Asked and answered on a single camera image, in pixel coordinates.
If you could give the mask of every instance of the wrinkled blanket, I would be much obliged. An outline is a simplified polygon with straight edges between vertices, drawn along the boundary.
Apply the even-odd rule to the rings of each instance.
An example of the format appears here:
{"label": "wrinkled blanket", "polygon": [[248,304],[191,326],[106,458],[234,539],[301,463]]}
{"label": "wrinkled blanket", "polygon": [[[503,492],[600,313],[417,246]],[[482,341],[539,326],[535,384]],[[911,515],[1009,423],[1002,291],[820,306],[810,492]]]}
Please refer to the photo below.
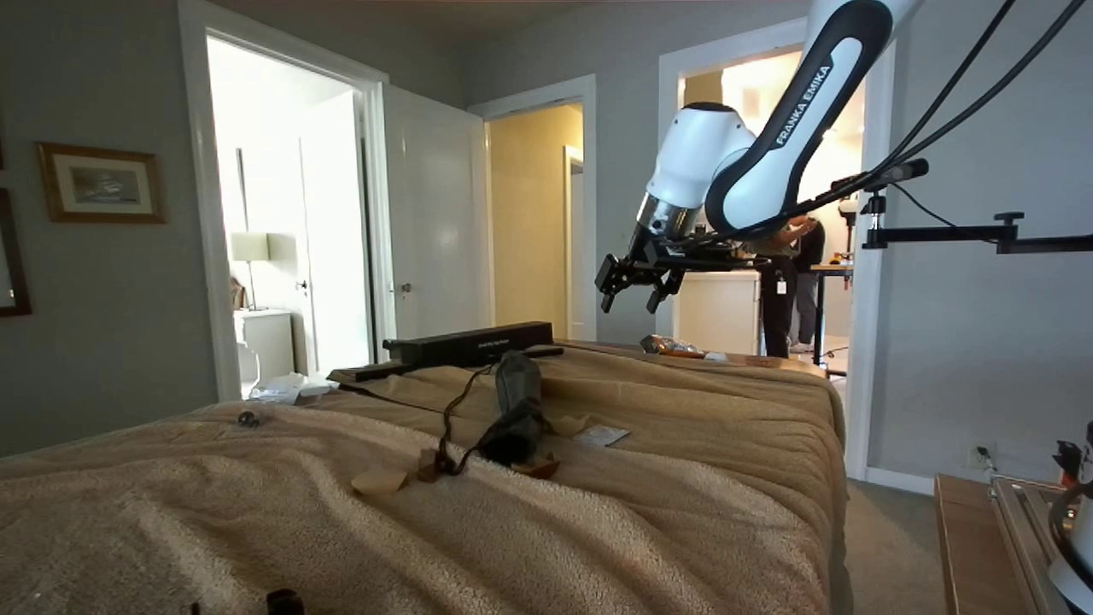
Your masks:
{"label": "wrinkled blanket", "polygon": [[[407,477],[472,368],[5,458],[0,613],[264,613],[276,588],[306,613],[832,609],[847,492],[828,381],[613,349],[535,366],[549,477],[486,458]],[[454,408],[454,453],[495,420],[492,385]],[[585,445],[587,428],[625,436]]]}

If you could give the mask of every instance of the doorway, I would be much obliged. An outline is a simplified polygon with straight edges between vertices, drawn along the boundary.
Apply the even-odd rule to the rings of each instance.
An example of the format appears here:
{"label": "doorway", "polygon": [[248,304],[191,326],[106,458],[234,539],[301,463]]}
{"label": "doorway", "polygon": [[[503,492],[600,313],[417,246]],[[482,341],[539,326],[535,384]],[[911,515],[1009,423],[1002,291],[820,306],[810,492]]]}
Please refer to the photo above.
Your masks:
{"label": "doorway", "polygon": [[[738,64],[749,59],[768,59],[781,51],[798,51],[805,45],[810,25],[785,19],[761,32],[721,39],[712,45],[671,51],[661,59],[661,130],[666,132],[671,120],[681,111],[681,89],[688,76],[699,76],[721,64]],[[876,60],[864,80],[860,100],[860,165],[878,165],[891,147],[891,92],[895,92],[895,51]],[[854,227],[852,246],[864,242],[864,227]],[[881,304],[881,248],[854,248],[854,295],[847,299],[847,384],[845,384],[845,423],[847,423],[847,474],[871,474],[869,442],[871,442],[871,404],[876,404],[876,362],[878,362],[878,304]],[[657,313],[661,332],[672,332],[672,304]]]}
{"label": "doorway", "polygon": [[579,337],[573,210],[585,182],[585,111],[573,104],[488,123],[495,321],[549,321]]}
{"label": "doorway", "polygon": [[[213,104],[213,67],[207,39],[234,42],[240,47],[259,51],[267,59],[286,60],[310,76],[344,87],[338,96],[304,113],[297,165],[304,193],[336,185],[327,172],[357,174],[359,197],[353,197],[349,217],[327,217],[327,210],[306,210],[301,231],[310,235],[306,248],[301,242],[270,242],[276,248],[297,248],[297,267],[310,270],[306,295],[322,295],[317,276],[327,275],[338,291],[357,291],[370,313],[344,321],[314,317],[317,341],[341,337],[349,332],[374,332],[370,341],[357,337],[359,360],[336,360],[338,368],[376,362],[378,337],[439,334],[488,321],[488,217],[482,197],[482,115],[411,96],[370,64],[341,59],[322,45],[291,39],[243,15],[222,12],[207,0],[179,0],[179,29],[185,45],[188,71],[188,111],[191,111],[191,150],[199,179],[199,217],[201,217],[201,258],[207,280],[207,328],[213,328],[213,362],[220,399],[240,395],[240,352],[234,332],[234,299],[229,299],[229,242],[222,211],[222,174],[240,174],[236,165],[220,166],[220,125]],[[353,150],[338,165],[317,158],[330,150]],[[353,235],[353,248],[317,248],[336,231]]]}
{"label": "doorway", "polygon": [[568,194],[568,235],[556,238],[563,253],[554,253],[549,261],[568,270],[563,288],[563,328],[554,328],[556,337],[573,341],[598,341],[598,96],[596,96],[596,76],[554,82],[544,89],[515,92],[506,100],[492,100],[475,105],[475,113],[492,125],[503,125],[506,120],[568,111],[568,115],[579,115],[579,125],[572,125],[572,136],[554,136],[549,142],[535,147],[544,150],[544,161],[549,166],[562,166],[563,174],[563,194]]}
{"label": "doorway", "polygon": [[[773,51],[761,59],[741,59],[719,64],[699,76],[683,80],[681,104],[725,104],[730,105],[746,125],[755,132],[776,111],[780,96],[789,89],[804,51]],[[822,132],[820,150],[810,158],[798,197],[828,193],[830,179],[847,179],[864,166],[864,92],[856,89],[836,123]],[[847,375],[852,352],[852,219],[847,210],[828,204],[810,211],[817,219],[820,248],[814,264],[798,264],[796,270],[796,301],[794,301],[794,328],[789,349],[796,360],[820,366],[840,390]]]}
{"label": "doorway", "polygon": [[[240,312],[234,312],[234,301],[236,301],[234,270],[236,270],[236,264],[229,264],[234,261],[229,227],[245,229],[245,219],[248,219],[245,235],[248,238],[264,235],[264,242],[258,242],[264,248],[258,248],[258,253],[267,253],[267,258],[264,261],[248,261],[254,276],[270,276],[270,270],[280,267],[275,261],[286,261],[286,258],[301,270],[304,267],[314,270],[310,264],[317,261],[317,253],[314,253],[314,246],[301,248],[304,242],[297,242],[297,235],[291,235],[291,231],[259,229],[258,217],[248,217],[248,211],[243,217],[243,210],[240,210],[240,219],[229,223],[229,211],[222,210],[222,201],[229,201],[229,197],[243,201],[243,194],[240,194],[243,182],[245,182],[245,174],[254,174],[254,166],[258,166],[258,161],[264,153],[245,153],[243,150],[243,165],[240,165],[240,153],[234,153],[234,158],[222,153],[225,147],[220,147],[220,132],[225,125],[220,125],[220,120],[217,120],[207,45],[213,45],[213,39],[220,39],[220,42],[240,45],[245,51],[258,51],[264,59],[276,59],[283,64],[295,64],[295,67],[304,67],[304,71],[314,71],[314,76],[326,76],[326,80],[344,87],[353,96],[344,89],[338,89],[338,96],[330,96],[330,100],[326,96],[326,104],[327,104],[326,111],[327,113],[317,113],[317,115],[330,115],[336,111],[338,111],[338,115],[353,113],[357,130],[344,130],[349,123],[341,123],[341,130],[336,130],[336,132],[344,136],[344,141],[338,141],[338,147],[353,142],[359,161],[357,165],[338,165],[338,166],[353,166],[359,174],[357,179],[359,193],[370,193],[374,204],[376,201],[387,204],[378,197],[387,193],[387,179],[376,166],[378,147],[382,147],[382,123],[378,123],[382,120],[382,100],[378,96],[382,96],[387,76],[370,67],[370,64],[338,59],[338,56],[330,56],[330,51],[326,51],[317,45],[306,45],[301,39],[280,33],[280,32],[275,32],[267,25],[258,25],[258,19],[248,19],[243,15],[234,15],[234,12],[220,8],[220,4],[207,4],[207,0],[179,0],[179,32],[181,32],[181,56],[185,56],[185,80],[188,80],[185,92],[188,92],[188,111],[191,111],[191,153],[194,153],[199,219],[201,219],[201,261],[205,261],[205,291],[207,291],[207,334],[213,334],[217,399],[240,399],[240,390],[243,390],[240,375],[245,375],[245,366],[243,366],[245,352],[240,352],[243,349],[240,344],[240,326],[236,326]],[[314,172],[322,172],[322,165],[310,165],[310,172],[301,166],[304,179],[297,179],[297,182],[301,185],[306,185],[306,182],[317,185]],[[245,194],[245,210],[264,210],[264,201],[258,201],[259,194],[254,194],[258,185],[245,185],[245,193],[248,193]],[[283,270],[280,299],[297,295],[301,291],[297,284],[301,284],[301,276],[286,276],[286,270]],[[267,295],[259,291],[258,301],[259,301],[259,306],[275,304],[276,301],[276,288],[270,288]],[[322,366],[310,366],[314,357],[322,357],[322,352],[306,357],[306,344],[310,341],[291,341],[291,349],[295,349],[291,368],[295,371],[322,371]]]}
{"label": "doorway", "polygon": [[217,33],[207,76],[236,337],[259,313],[291,326],[291,366],[258,357],[258,381],[374,362],[357,89]]}

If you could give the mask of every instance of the floor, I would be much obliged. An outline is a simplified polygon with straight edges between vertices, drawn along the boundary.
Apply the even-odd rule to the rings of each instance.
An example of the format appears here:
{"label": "floor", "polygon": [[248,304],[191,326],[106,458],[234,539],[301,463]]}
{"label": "floor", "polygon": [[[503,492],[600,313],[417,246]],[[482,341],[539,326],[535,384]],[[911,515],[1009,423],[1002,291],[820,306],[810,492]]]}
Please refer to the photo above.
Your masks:
{"label": "floor", "polygon": [[856,615],[943,615],[932,500],[852,482],[847,566]]}

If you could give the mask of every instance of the light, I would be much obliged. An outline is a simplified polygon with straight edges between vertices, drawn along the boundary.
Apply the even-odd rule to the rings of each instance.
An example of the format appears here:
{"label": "light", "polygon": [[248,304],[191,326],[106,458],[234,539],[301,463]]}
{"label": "light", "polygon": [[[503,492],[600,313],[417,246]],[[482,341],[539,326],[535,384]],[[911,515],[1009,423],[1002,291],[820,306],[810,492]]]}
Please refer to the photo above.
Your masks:
{"label": "light", "polygon": [[234,261],[270,261],[270,231],[234,231]]}

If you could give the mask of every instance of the yellow wall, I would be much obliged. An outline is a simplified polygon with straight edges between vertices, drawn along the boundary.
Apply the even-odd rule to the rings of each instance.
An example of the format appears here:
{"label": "yellow wall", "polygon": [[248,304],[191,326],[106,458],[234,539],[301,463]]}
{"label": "yellow wall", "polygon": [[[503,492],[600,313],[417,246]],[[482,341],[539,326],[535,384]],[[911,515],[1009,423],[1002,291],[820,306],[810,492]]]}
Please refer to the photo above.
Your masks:
{"label": "yellow wall", "polygon": [[495,321],[549,321],[556,337],[568,334],[572,288],[563,147],[585,147],[579,105],[488,125]]}
{"label": "yellow wall", "polygon": [[691,76],[683,82],[683,105],[694,105],[694,104],[725,104],[725,96],[721,96],[721,67],[704,71],[704,76]]}

